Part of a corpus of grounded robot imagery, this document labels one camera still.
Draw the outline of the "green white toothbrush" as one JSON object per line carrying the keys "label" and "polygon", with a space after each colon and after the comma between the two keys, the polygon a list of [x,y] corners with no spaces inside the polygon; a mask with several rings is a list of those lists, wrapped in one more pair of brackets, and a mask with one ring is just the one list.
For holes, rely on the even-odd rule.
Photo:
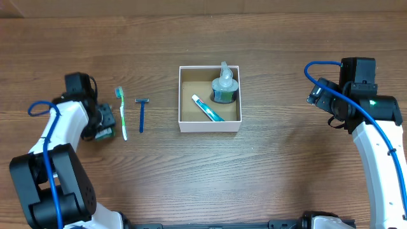
{"label": "green white toothbrush", "polygon": [[127,137],[126,124],[125,124],[125,99],[124,99],[124,93],[123,93],[122,87],[115,88],[115,95],[118,99],[121,100],[121,104],[120,104],[121,130],[122,130],[123,140],[127,141],[128,137]]}

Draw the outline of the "blue disposable razor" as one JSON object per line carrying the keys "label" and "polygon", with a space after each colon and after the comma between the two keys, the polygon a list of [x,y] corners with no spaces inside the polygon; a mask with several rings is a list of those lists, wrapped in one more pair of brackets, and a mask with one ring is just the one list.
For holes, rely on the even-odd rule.
{"label": "blue disposable razor", "polygon": [[135,103],[138,103],[141,105],[140,115],[139,115],[139,132],[140,133],[144,132],[144,110],[145,110],[145,104],[147,104],[148,102],[149,102],[148,98],[135,99]]}

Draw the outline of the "clear soap pump bottle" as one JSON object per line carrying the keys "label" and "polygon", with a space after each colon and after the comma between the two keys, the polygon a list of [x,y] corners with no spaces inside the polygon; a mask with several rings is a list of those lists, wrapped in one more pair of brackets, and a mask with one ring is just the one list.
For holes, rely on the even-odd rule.
{"label": "clear soap pump bottle", "polygon": [[238,81],[233,78],[233,72],[224,61],[218,78],[212,81],[212,100],[219,104],[229,104],[236,100]]}

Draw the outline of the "Colgate toothpaste tube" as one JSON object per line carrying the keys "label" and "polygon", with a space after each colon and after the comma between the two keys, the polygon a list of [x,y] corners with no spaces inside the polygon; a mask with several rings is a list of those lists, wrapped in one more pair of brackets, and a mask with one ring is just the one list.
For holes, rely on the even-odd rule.
{"label": "Colgate toothpaste tube", "polygon": [[211,121],[224,121],[213,109],[211,109],[201,98],[199,98],[199,96],[193,94],[191,98]]}

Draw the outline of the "green white soap packet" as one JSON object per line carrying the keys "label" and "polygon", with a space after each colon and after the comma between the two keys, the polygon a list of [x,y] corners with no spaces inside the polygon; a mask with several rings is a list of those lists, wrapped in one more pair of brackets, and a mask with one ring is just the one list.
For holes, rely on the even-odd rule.
{"label": "green white soap packet", "polygon": [[111,138],[111,137],[114,137],[114,136],[115,136],[114,128],[109,127],[109,128],[106,128],[106,129],[96,133],[95,140],[96,141],[101,141],[103,139]]}

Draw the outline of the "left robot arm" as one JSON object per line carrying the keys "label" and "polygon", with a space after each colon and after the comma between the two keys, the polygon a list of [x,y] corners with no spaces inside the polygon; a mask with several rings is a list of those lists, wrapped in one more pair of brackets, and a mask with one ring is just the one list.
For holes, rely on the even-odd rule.
{"label": "left robot arm", "polygon": [[131,228],[127,217],[98,203],[76,150],[80,140],[115,135],[108,104],[97,101],[97,84],[85,73],[65,76],[66,92],[47,105],[48,123],[28,154],[10,162],[10,174],[31,228]]}

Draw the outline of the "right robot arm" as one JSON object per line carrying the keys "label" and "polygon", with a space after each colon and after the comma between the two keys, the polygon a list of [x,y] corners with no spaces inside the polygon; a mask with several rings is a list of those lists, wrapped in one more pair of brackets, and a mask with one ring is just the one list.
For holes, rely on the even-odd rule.
{"label": "right robot arm", "polygon": [[307,76],[314,84],[307,101],[352,136],[366,177],[370,227],[406,228],[406,157],[397,100],[378,94],[374,58],[347,57],[337,65],[338,83]]}

